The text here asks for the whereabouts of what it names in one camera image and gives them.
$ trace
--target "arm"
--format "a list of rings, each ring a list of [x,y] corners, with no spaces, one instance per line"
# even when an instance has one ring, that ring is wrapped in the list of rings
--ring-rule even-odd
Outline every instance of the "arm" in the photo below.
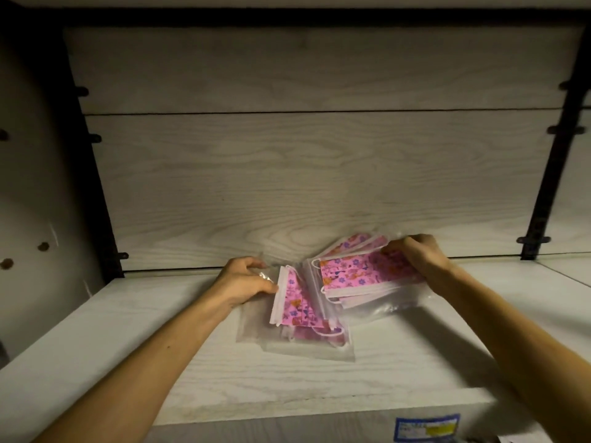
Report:
[[[230,260],[207,292],[162,326],[34,442],[141,442],[173,384],[214,328],[234,306],[257,292],[277,290],[249,267],[264,264],[252,257]]]
[[[558,442],[589,441],[591,365],[454,265],[431,235],[392,241],[468,323],[536,420]]]

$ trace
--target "blue label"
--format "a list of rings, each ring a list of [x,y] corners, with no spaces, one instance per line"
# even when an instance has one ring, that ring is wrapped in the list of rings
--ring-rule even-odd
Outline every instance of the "blue label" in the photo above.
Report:
[[[396,443],[447,443],[453,441],[460,414],[436,418],[396,418]]]

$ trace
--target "forearm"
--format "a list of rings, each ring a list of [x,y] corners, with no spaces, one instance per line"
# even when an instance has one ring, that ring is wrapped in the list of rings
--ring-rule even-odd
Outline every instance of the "forearm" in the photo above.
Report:
[[[587,441],[589,364],[464,270],[453,266],[438,277],[438,293],[482,340],[534,417],[560,442]]]
[[[205,294],[131,353],[35,443],[142,441],[174,382],[230,309]]]

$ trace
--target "label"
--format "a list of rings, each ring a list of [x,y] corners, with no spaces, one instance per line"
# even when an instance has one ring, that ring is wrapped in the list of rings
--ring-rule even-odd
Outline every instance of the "label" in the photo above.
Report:
[[[453,441],[460,414],[437,418],[396,418],[394,441],[400,443]]]

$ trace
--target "hand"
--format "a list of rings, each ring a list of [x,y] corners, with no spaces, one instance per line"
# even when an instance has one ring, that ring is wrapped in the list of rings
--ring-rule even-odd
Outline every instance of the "hand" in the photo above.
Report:
[[[404,254],[410,264],[425,277],[429,287],[436,293],[441,292],[441,277],[450,273],[455,267],[430,234],[414,234],[390,241],[382,249],[385,254],[396,251]]]
[[[253,297],[258,292],[276,293],[278,286],[254,273],[250,268],[264,269],[267,265],[252,256],[233,258],[219,273],[213,286],[203,295],[215,297],[225,305],[234,308]]]

